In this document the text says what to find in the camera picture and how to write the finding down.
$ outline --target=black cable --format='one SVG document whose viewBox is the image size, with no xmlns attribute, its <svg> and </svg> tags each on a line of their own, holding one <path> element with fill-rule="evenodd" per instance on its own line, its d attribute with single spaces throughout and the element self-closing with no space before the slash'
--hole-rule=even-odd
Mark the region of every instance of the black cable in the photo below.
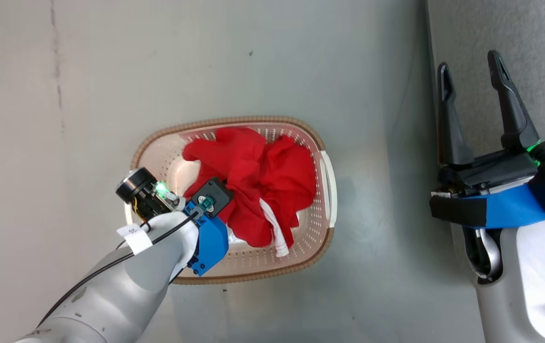
<svg viewBox="0 0 545 343">
<path fill-rule="evenodd" d="M 152 241 L 152 244 L 156 244 L 160 241 L 162 241 L 163 239 L 165 239 L 166 237 L 168 237 L 170 234 L 172 234 L 173 232 L 176 232 L 177 230 L 179 230 L 182 226 L 184 226 L 185 224 L 187 224 L 190 220 L 194 219 L 194 217 L 196 217 L 197 213 L 194 212 L 192 213 L 190 216 L 188 216 L 185 220 L 183 220 L 181 223 L 179 223 L 178 225 L 176 225 L 174 228 L 168 230 L 167 232 L 165 232 L 164 234 L 162 234 L 160 237 L 158 237 L 157 239 L 154 239 Z M 87 277 L 83 278 L 80 282 L 78 282 L 76 284 L 76 286 L 73 286 L 70 290 L 67 291 L 67 293 L 65 293 L 65 295 L 63 295 L 63 297 L 61 297 L 61 299 L 59 299 L 59 301 L 57 301 L 53 306 L 52 308 L 50 308 L 50 310 L 48 310 L 48 313 L 46 313 L 46 315 L 44 316 L 44 318 L 41 320 L 41 322 L 38 324 L 38 327 L 40 325 L 42 325 L 42 323 L 44 321 L 46 321 L 46 319 L 48 319 L 48 317 L 50 317 L 50 315 L 55 311 L 57 310 L 57 308 L 59 306 L 61 306 L 61 304 L 67 300 L 67 298 L 70 297 L 70 295 L 72 295 L 75 291 L 77 291 L 80 287 L 82 287 L 86 282 L 89 282 L 90 280 L 92 280 L 92 278 L 94 278 L 95 276 L 101 274 L 102 272 L 104 271 L 107 271 L 109 268 L 117 265 L 118 263 L 121 263 L 121 262 L 124 262 L 126 261 L 127 259 L 133 257 L 134 254 L 132 252 L 130 252 L 129 254 L 126 254 L 125 256 L 122 256 L 121 258 L 118 258 L 110 263 L 108 263 L 107 265 L 104 265 L 103 267 L 97 269 L 96 271 L 92 272 L 92 274 L 88 275 Z"/>
<path fill-rule="evenodd" d="M 142 228 L 144 225 L 148 226 L 148 230 L 146 231 L 146 233 L 149 233 L 152 231 L 152 226 L 150 226 L 150 223 L 148 222 L 141 223 L 139 227 Z M 122 244 L 124 244 L 125 242 L 126 242 L 125 240 L 122 240 L 122 242 L 120 242 L 120 244 L 118 244 L 118 247 L 116 247 L 114 250 L 120 249 L 120 247 L 122 247 Z"/>
</svg>

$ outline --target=perforated basket wall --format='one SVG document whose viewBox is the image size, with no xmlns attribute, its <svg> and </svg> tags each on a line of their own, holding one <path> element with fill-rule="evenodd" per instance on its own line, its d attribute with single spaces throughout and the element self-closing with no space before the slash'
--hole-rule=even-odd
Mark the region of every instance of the perforated basket wall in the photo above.
<svg viewBox="0 0 545 343">
<path fill-rule="evenodd" d="M 167 182 L 170 191 L 182 195 L 196 180 L 200 167 L 198 162 L 182 158 L 183 148 L 194 139 L 214 140 L 216 130 L 225 126 L 251 128 L 268 141 L 289 135 L 297 144 L 309 148 L 316 171 L 316 197 L 309 208 L 298 213 L 299 226 L 292 228 L 294 246 L 288 256 L 277 258 L 273 246 L 250 247 L 229 230 L 230 247 L 226 258 L 202 278 L 184 271 L 175 279 L 177 284 L 244 282 L 300 271 L 316 263 L 332 241 L 337 211 L 332 165 L 319 135 L 297 119 L 239 117 L 173 126 L 145 139 L 133 157 L 131 169 L 148 168 L 156 178 Z"/>
</svg>

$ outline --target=white cloth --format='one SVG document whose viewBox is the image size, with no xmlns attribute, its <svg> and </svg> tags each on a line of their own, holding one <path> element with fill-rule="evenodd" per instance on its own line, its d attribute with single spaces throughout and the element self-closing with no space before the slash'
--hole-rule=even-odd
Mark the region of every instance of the white cloth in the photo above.
<svg viewBox="0 0 545 343">
<path fill-rule="evenodd" d="M 274 248 L 277 251 L 276 256 L 283 257 L 289 255 L 290 250 L 287 248 L 285 237 L 283 237 L 281 226 L 273 213 L 273 209 L 271 209 L 262 198 L 260 198 L 260 207 L 262 208 L 262 212 L 264 212 L 264 217 L 272 225 L 272 241 L 274 242 Z"/>
</svg>

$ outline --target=red cloth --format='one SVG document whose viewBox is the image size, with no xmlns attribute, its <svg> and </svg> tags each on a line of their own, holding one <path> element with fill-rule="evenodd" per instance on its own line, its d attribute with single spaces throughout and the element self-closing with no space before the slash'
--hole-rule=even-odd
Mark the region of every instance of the red cloth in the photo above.
<svg viewBox="0 0 545 343">
<path fill-rule="evenodd" d="M 201 161 L 198 178 L 184 194 L 191 197 L 214 176 L 226 181 L 234 199 L 220 212 L 220 219 L 236 237 L 252 247 L 270 245 L 273 234 L 260 208 L 260 198 L 270 205 L 288 247 L 294 243 L 296 212 L 312 204 L 315 175 L 310 152 L 294 139 L 266 139 L 248 128 L 220 128 L 217 141 L 196 139 L 183 150 L 187 161 Z"/>
</svg>

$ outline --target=white label tag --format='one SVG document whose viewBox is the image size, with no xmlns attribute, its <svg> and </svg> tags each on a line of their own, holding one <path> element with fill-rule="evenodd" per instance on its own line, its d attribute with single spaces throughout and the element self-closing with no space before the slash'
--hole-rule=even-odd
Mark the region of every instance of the white label tag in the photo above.
<svg viewBox="0 0 545 343">
<path fill-rule="evenodd" d="M 137 224 L 124 226 L 116 230 L 116 232 L 124 237 L 135 255 L 152 246 L 152 241 L 150 241 L 148 234 Z"/>
</svg>

